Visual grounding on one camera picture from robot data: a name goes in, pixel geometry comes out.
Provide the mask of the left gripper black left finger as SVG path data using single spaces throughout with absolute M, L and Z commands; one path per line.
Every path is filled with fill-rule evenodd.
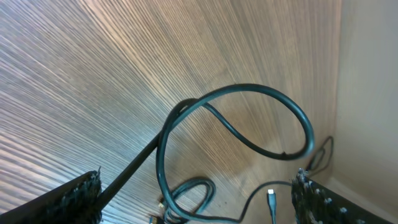
M 89 171 L 1 214 L 1 223 L 100 223 L 95 203 L 101 192 L 100 172 Z

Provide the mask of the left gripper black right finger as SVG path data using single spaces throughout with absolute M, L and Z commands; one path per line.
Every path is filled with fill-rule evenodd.
M 388 224 L 389 221 L 363 209 L 308 177 L 299 169 L 292 179 L 292 204 L 299 224 Z

